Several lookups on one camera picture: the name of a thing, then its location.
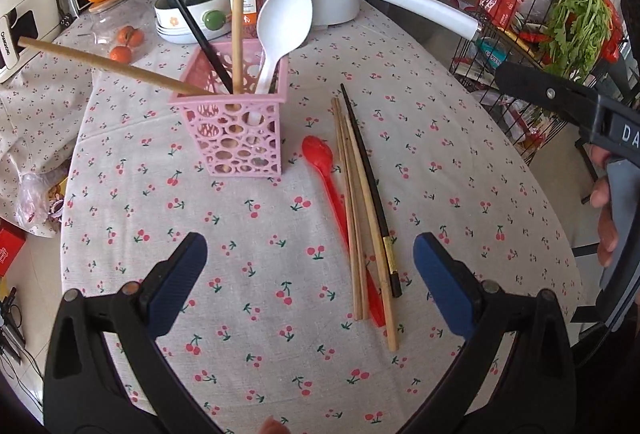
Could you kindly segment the person's right hand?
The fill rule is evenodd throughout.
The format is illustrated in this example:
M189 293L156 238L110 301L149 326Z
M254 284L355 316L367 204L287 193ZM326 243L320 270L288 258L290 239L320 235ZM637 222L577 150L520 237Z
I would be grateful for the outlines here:
M608 176L604 176L594 183L590 194L590 204L595 209L600 209L597 255L599 263L603 267L608 267L612 263L613 254L620 239L612 215L611 188Z

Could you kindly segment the person's left hand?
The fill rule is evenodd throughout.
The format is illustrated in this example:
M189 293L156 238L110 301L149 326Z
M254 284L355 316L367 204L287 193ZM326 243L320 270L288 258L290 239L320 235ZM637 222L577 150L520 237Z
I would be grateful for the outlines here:
M291 431L274 417L268 417L260 427L258 434L291 434Z

